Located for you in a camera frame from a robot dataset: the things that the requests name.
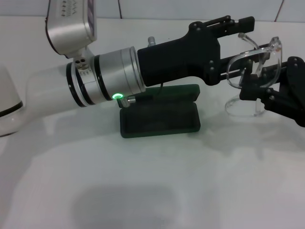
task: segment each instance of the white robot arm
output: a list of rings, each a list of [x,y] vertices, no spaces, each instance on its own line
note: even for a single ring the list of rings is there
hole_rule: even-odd
[[[48,40],[58,54],[73,62],[31,76],[25,106],[8,71],[0,66],[0,136],[19,131],[38,117],[145,91],[134,47],[97,56],[87,48],[96,40],[94,4],[93,0],[50,0]]]

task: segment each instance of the black plastic bracket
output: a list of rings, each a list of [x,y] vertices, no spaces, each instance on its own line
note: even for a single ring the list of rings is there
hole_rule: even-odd
[[[269,66],[266,72],[274,72],[275,66]],[[279,79],[279,91],[273,88],[242,87],[241,100],[255,101],[260,98],[265,110],[294,119],[299,126],[305,127],[305,63],[299,57],[289,57],[282,64]]]
[[[238,23],[225,16],[208,22],[196,21],[189,25],[187,34],[177,40],[138,51],[141,74],[146,86],[197,76],[207,85],[221,80],[224,63],[220,57],[218,38],[254,30],[254,18]]]

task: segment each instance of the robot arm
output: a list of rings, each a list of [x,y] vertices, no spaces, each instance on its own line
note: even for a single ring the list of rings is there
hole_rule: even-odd
[[[254,30],[254,18],[236,23],[230,16],[190,24],[175,41],[94,56],[87,45],[96,40],[94,1],[50,0],[46,32],[53,49],[73,62],[29,78],[23,106],[8,73],[1,76],[0,136],[14,133],[35,118],[86,107],[145,91],[145,86],[197,76],[218,84],[231,59],[220,59],[218,38]]]

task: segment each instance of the white table surface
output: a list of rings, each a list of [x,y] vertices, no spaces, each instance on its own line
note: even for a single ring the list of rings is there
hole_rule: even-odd
[[[95,54],[182,37],[191,21],[98,19]],[[259,44],[279,36],[286,60],[305,58],[305,24],[257,22]],[[222,57],[250,49],[219,39]],[[0,62],[21,98],[33,72],[69,62],[44,33],[44,18],[0,17]],[[233,120],[238,94],[198,83],[201,130],[123,139],[115,101],[39,119],[0,139],[3,229],[303,229],[305,129],[267,113]]]

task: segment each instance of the silver connector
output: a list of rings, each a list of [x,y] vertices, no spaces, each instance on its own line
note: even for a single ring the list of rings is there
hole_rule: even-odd
[[[82,49],[80,53],[73,58],[73,61],[75,63],[75,67],[79,71],[85,71],[90,68],[90,60],[93,58],[94,55],[89,50],[88,47]]]
[[[148,38],[148,47],[154,46],[154,45],[156,45],[156,41],[155,41],[154,37],[149,37]]]
[[[123,105],[123,107],[130,107],[130,104],[135,103],[135,97],[134,96],[128,96],[128,97],[124,97],[121,99],[121,103]]]

